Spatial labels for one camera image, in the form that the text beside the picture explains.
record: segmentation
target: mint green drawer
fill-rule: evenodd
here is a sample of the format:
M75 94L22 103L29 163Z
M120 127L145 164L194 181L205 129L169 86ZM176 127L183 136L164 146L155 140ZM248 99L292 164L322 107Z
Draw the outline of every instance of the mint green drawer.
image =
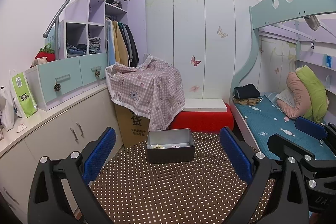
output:
M107 67L106 53L80 56L79 64L81 67L83 85L105 78L105 68ZM99 77L95 76L96 70L100 72Z
M83 86L79 57L72 57L38 65L41 88L45 102ZM54 90L55 79L61 90Z

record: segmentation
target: red cushion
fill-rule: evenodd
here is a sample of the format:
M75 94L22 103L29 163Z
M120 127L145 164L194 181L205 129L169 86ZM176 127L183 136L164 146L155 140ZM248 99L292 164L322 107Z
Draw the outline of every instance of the red cushion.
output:
M170 124L170 129L190 128L193 132L219 133L223 127L233 130L234 118L228 104L227 112L182 111Z

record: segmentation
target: metal handrail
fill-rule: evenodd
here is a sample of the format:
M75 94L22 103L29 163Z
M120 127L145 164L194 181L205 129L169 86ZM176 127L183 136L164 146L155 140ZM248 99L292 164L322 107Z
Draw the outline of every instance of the metal handrail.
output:
M55 57L56 60L59 59L59 52L58 52L58 25L59 25L59 16L61 14L61 12L64 10L64 8L68 5L68 3L70 2L70 0L66 0L63 5L61 6L61 8L58 10L58 12L56 13L56 15L53 17L52 21L50 22L49 26L47 27L46 31L43 33L43 37L47 38L49 35L49 32L51 30L51 28L53 27L53 25L55 24L55 36L54 36L54 42L55 42Z

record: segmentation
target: polka dot table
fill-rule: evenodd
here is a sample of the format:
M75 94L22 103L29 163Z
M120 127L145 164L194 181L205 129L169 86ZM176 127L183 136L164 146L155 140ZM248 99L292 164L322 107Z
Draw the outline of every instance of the polka dot table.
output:
M193 133L191 162L151 165L146 143L128 148L101 170L91 190L114 223L222 223L246 184L236 175L217 134ZM251 221L259 219L273 181Z

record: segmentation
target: pink checkered tablecloth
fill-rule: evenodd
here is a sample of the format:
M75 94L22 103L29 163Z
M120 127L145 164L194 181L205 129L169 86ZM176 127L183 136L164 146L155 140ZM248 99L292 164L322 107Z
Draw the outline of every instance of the pink checkered tablecloth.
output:
M112 101L149 118L149 131L166 129L184 109L181 74L164 60L149 55L136 68L117 62L105 75Z

